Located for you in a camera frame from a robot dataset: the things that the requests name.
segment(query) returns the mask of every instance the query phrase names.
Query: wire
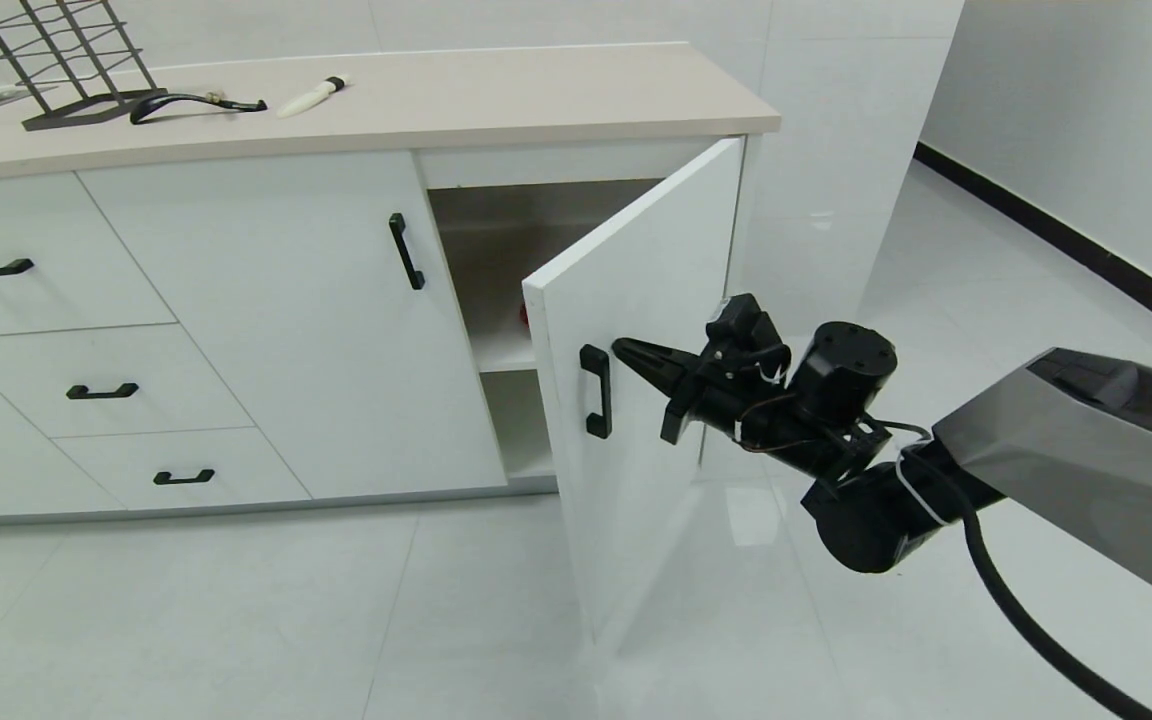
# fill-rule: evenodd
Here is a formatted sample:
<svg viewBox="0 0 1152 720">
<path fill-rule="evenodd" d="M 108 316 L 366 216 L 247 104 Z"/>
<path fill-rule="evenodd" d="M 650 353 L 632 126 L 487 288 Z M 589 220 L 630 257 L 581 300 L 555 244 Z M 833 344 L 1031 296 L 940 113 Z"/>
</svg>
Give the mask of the wire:
<svg viewBox="0 0 1152 720">
<path fill-rule="evenodd" d="M 805 445 L 809 442 L 813 442 L 810 441 L 810 439 L 796 439 L 796 441 L 787 442 L 785 445 L 779 445 L 776 447 L 759 447 L 756 445 L 749 445 L 749 442 L 745 442 L 745 439 L 741 437 L 741 427 L 742 425 L 744 425 L 745 418 L 749 418 L 749 414 L 752 414 L 753 410 L 758 410 L 759 407 L 775 406 L 776 402 L 790 400 L 790 397 L 794 396 L 790 395 L 790 393 L 786 393 L 785 395 L 776 395 L 775 397 L 767 397 L 767 400 L 760 400 L 758 402 L 755 402 L 755 404 L 746 407 L 745 411 L 741 414 L 738 418 L 736 418 L 735 429 L 733 429 L 733 434 L 732 434 L 733 441 L 735 441 L 736 445 L 738 445 L 742 450 L 756 452 L 756 454 L 765 454 L 765 452 L 786 450 L 786 448 L 790 448 L 796 445 Z"/>
<path fill-rule="evenodd" d="M 900 480 L 900 484 L 902 484 L 902 486 L 905 486 L 905 488 L 908 488 L 909 495 L 914 497 L 914 500 L 918 501 L 918 503 L 923 506 L 923 510 L 927 511 L 927 515 L 931 516 L 932 520 L 935 520 L 935 523 L 938 525 L 940 525 L 941 528 L 950 526 L 950 523 L 948 523 L 948 521 L 941 518 L 940 511 L 932 510 L 932 506 L 929 505 L 927 501 L 923 500 L 923 495 L 919 495 L 919 492 L 916 491 L 916 488 L 914 488 L 914 485 L 908 479 L 905 479 L 905 470 L 901 468 L 902 462 L 904 462 L 905 460 L 905 450 L 910 450 L 910 448 L 923 447 L 924 445 L 932 442 L 932 433 L 929 432 L 927 429 L 918 427 L 918 425 L 893 423 L 893 420 L 876 419 L 873 420 L 873 423 L 876 425 L 882 425 L 884 429 L 904 430 L 905 432 L 918 434 L 918 437 L 922 438 L 919 439 L 918 442 L 910 442 L 907 446 L 902 446 L 900 450 L 897 450 L 896 465 L 895 465 L 896 479 Z"/>
<path fill-rule="evenodd" d="M 1069 680 L 1081 691 L 1087 694 L 1087 697 L 1091 697 L 1092 700 L 1101 703 L 1101 706 L 1106 707 L 1112 714 L 1121 717 L 1123 720 L 1152 720 L 1152 710 L 1140 705 L 1129 694 L 1120 691 L 1108 680 L 1097 675 L 1096 670 L 1092 670 L 1091 667 L 1083 665 L 1076 657 L 1070 655 L 1069 651 L 1061 647 L 1061 644 L 1055 638 L 1052 638 L 1047 634 L 1047 630 L 1043 630 L 1043 626 L 1039 626 L 1029 615 L 1029 612 L 1025 611 L 1023 605 L 1020 605 L 1020 600 L 1016 600 L 1016 596 L 1011 593 L 1011 590 L 1007 586 L 1005 579 L 1002 579 L 1002 575 L 998 574 L 998 569 L 990 558 L 990 552 L 986 548 L 986 544 L 984 544 L 983 532 L 980 532 L 980 516 L 977 515 L 977 510 L 972 506 L 972 500 L 967 497 L 967 493 L 948 475 L 942 473 L 931 462 L 916 455 L 911 455 L 910 457 L 915 462 L 918 462 L 919 465 L 923 465 L 924 469 L 927 469 L 937 479 L 940 479 L 945 484 L 945 487 L 950 491 L 950 497 L 954 498 L 955 505 L 958 506 L 958 510 L 963 514 L 963 530 L 968 541 L 968 552 L 972 555 L 972 564 L 975 564 L 975 569 L 980 575 L 980 582 L 984 583 L 998 609 L 1006 615 L 1007 621 L 1010 621 L 1011 628 L 1015 628 L 1016 632 L 1020 632 L 1020 637 L 1024 638 L 1029 643 L 1029 646 L 1034 649 L 1043 660 L 1047 661 L 1047 665 L 1055 667 L 1056 672 L 1064 675 L 1066 680 Z"/>
<path fill-rule="evenodd" d="M 910 425 L 909 423 L 896 423 L 895 420 L 879 420 L 874 418 L 873 422 L 876 425 L 882 425 L 885 429 L 904 430 L 908 433 L 915 433 L 917 437 L 923 438 L 922 444 L 915 445 L 932 442 L 932 430 L 920 429 L 918 425 Z"/>
<path fill-rule="evenodd" d="M 948 528 L 950 526 L 950 523 L 948 523 L 948 521 L 946 521 L 945 518 L 941 518 L 940 511 L 932 510 L 932 506 L 929 505 L 927 501 L 923 500 L 923 495 L 919 495 L 918 491 L 914 488 L 914 485 L 905 479 L 905 471 L 901 470 L 901 462 L 905 460 L 905 450 L 910 450 L 911 448 L 923 447 L 924 445 L 927 445 L 927 442 L 915 442 L 900 448 L 900 453 L 896 455 L 896 479 L 900 480 L 900 484 L 902 484 L 902 486 L 905 486 L 905 488 L 908 488 L 910 495 L 914 495 L 914 500 L 918 501 L 918 503 L 923 506 L 923 510 L 927 511 L 927 515 L 931 515 L 932 520 L 935 520 L 935 523 L 938 525 L 940 525 L 941 528 Z"/>
</svg>

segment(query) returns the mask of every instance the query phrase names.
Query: white brush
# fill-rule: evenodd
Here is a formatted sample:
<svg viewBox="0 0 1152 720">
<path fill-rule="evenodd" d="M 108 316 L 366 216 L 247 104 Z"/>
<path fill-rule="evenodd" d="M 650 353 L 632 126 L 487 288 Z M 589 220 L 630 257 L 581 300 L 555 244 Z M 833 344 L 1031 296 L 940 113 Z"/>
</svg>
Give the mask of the white brush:
<svg viewBox="0 0 1152 720">
<path fill-rule="evenodd" d="M 319 103 L 328 99 L 328 94 L 333 94 L 340 90 L 340 88 L 349 85 L 349 76 L 347 74 L 339 74 L 339 76 L 332 76 L 320 82 L 319 85 L 314 86 L 314 90 L 308 91 L 301 97 L 296 97 L 282 108 L 278 109 L 279 118 L 291 118 L 291 115 L 300 115 L 303 111 L 312 108 Z"/>
</svg>

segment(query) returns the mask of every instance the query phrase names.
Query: black baseboard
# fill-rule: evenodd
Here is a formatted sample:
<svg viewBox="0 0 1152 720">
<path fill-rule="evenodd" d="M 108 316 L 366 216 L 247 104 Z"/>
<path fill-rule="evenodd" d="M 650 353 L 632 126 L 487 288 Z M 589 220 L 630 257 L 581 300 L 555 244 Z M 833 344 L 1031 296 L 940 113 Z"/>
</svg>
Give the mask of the black baseboard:
<svg viewBox="0 0 1152 720">
<path fill-rule="evenodd" d="M 1123 258 L 1119 258 L 1085 234 L 1076 232 L 1069 225 L 1044 213 L 1041 209 L 1037 209 L 1029 200 L 1024 200 L 1023 197 L 1015 195 L 991 179 L 984 177 L 980 173 L 968 168 L 957 160 L 948 158 L 934 147 L 919 142 L 914 150 L 914 159 L 927 165 L 937 174 L 941 174 L 963 190 L 979 197 L 980 200 L 1015 220 L 1016 223 L 1024 225 L 1025 229 L 1037 234 L 1038 237 L 1070 256 L 1085 268 L 1101 275 L 1105 281 L 1124 291 L 1126 295 L 1139 302 L 1152 313 L 1152 278 L 1143 270 Z"/>
</svg>

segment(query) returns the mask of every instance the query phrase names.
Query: white cable tie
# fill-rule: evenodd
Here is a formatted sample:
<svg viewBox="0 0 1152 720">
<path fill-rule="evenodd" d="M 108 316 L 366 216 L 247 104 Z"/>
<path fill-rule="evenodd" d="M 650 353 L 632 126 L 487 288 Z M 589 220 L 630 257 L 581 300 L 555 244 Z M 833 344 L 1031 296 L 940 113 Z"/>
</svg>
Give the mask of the white cable tie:
<svg viewBox="0 0 1152 720">
<path fill-rule="evenodd" d="M 937 510 L 932 510 L 932 506 L 929 505 L 927 501 L 923 500 L 923 495 L 918 495 L 918 491 L 916 491 L 916 488 L 911 486 L 909 480 L 905 479 L 904 471 L 901 471 L 900 469 L 901 461 L 905 460 L 905 450 L 910 450 L 910 448 L 922 447 L 924 445 L 927 445 L 927 442 L 929 441 L 915 442 L 900 448 L 900 452 L 897 452 L 896 454 L 896 479 L 900 480 L 900 484 L 902 484 L 902 486 L 905 486 L 905 488 L 908 488 L 910 495 L 914 495 L 914 500 L 918 501 L 918 503 L 923 506 L 923 510 L 927 510 L 927 515 L 931 515 L 932 520 L 937 521 L 937 524 L 940 524 L 941 528 L 948 528 L 950 526 L 950 524 L 946 523 L 945 518 L 941 518 L 940 514 L 937 514 Z"/>
<path fill-rule="evenodd" d="M 758 377 L 763 378 L 764 382 L 768 382 L 768 384 L 773 384 L 773 386 L 778 386 L 785 379 L 785 365 L 776 365 L 776 373 L 773 374 L 771 378 L 768 378 L 766 374 L 763 373 L 763 364 L 759 363 L 758 364 Z"/>
</svg>

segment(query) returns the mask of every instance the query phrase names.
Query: open cabinet door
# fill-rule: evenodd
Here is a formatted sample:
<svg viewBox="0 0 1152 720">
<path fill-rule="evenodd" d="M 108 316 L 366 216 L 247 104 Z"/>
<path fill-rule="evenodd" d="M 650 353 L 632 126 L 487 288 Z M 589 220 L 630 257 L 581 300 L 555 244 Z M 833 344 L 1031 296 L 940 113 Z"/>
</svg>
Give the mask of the open cabinet door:
<svg viewBox="0 0 1152 720">
<path fill-rule="evenodd" d="M 567 539 L 594 643 L 630 589 L 653 573 L 698 471 L 703 434 L 696 424 L 677 446 L 660 439 L 666 397 L 611 356 L 612 341 L 696 353 L 705 346 L 727 278 L 741 145 L 719 141 L 524 281 Z M 607 397 L 594 370 L 582 369 L 586 344 L 609 357 Z M 594 367 L 594 357 L 585 361 Z M 607 438 L 591 434 L 590 414 L 609 416 Z"/>
</svg>

